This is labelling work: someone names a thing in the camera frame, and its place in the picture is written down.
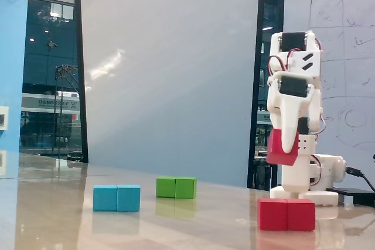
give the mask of reflective table surface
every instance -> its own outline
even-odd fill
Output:
[[[0,158],[1,250],[374,249],[370,207],[317,208],[315,232],[259,231],[256,202],[264,191],[198,182],[195,200],[156,198],[156,175],[42,156]],[[139,184],[141,211],[93,213],[95,184]]]

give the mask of whiteboard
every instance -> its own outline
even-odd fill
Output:
[[[285,0],[284,31],[322,43],[326,130],[317,152],[341,155],[375,183],[375,0]],[[346,175],[337,186],[369,187]]]
[[[81,10],[89,162],[245,187],[258,0]]]

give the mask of sign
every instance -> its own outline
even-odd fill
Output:
[[[53,112],[54,103],[53,95],[22,94],[22,111]],[[61,104],[64,113],[80,112],[80,101],[77,97],[63,97],[63,102],[61,97],[58,97],[56,112],[60,112]]]
[[[268,111],[258,111],[257,124],[269,124],[271,123],[270,113]]]

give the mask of black cable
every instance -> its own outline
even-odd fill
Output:
[[[356,177],[364,178],[364,180],[369,185],[369,187],[375,192],[374,186],[370,183],[370,181],[368,180],[368,178],[362,173],[361,170],[355,169],[355,168],[352,168],[352,167],[347,167],[346,168],[346,173],[348,173],[350,175],[353,175],[353,176],[356,176]]]

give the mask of blue cube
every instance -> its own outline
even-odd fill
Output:
[[[139,212],[140,201],[140,186],[117,186],[117,212]]]
[[[116,211],[117,186],[94,186],[93,211]]]

